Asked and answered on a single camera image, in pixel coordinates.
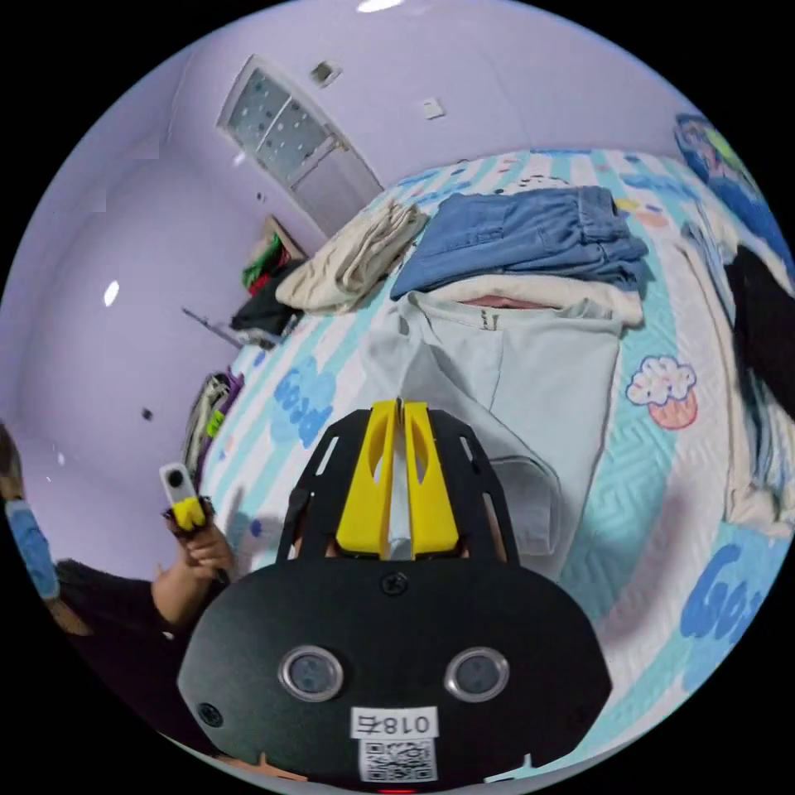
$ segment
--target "lavender wall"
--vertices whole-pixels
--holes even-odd
[[[191,48],[134,85],[85,134],[41,197],[14,257],[0,306],[0,416],[17,411],[19,373],[33,319],[64,251],[83,223],[103,212],[107,191],[158,157],[171,103]]]
[[[369,14],[356,5],[285,3],[196,47],[176,98],[172,140],[241,205],[256,202],[255,188],[267,177],[256,182],[231,167],[235,146],[216,123],[251,55],[267,58],[319,105],[384,185],[427,166],[518,147],[674,155],[674,115],[694,109],[626,52],[519,3],[407,0]],[[323,59],[343,72],[318,89],[309,71]],[[444,118],[423,117],[422,100],[431,97],[446,109]]]
[[[56,560],[71,557],[102,571],[150,580],[169,566],[175,543],[157,513],[145,510],[101,471],[65,455],[39,431],[9,423],[19,447],[27,498]]]
[[[248,298],[240,272],[258,233],[179,152],[140,165],[80,230],[37,309],[21,419],[159,509],[158,467],[179,457],[204,377],[237,354],[181,306],[228,320]]]

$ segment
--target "frosted window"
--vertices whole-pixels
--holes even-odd
[[[259,69],[254,70],[229,117],[229,131],[244,149],[256,151],[289,94]]]
[[[227,129],[243,149],[290,182],[330,133],[281,86],[256,69],[235,103]]]
[[[329,133],[291,99],[265,137],[258,157],[270,171],[289,180],[328,136]]]

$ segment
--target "light switch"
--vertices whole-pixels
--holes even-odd
[[[426,99],[422,103],[422,110],[427,119],[439,118],[445,115],[445,109],[441,107],[438,99]]]

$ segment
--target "denim pants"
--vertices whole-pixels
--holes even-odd
[[[544,273],[638,289],[643,240],[606,188],[541,188],[443,201],[392,288],[397,300],[485,273]]]

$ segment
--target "hand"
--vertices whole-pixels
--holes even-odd
[[[201,499],[201,506],[207,517],[207,524],[196,531],[189,540],[177,540],[180,560],[190,572],[200,580],[211,580],[218,571],[231,571],[234,558],[224,534],[216,527],[214,511],[210,501]],[[166,517],[169,530],[178,536],[173,518]]]

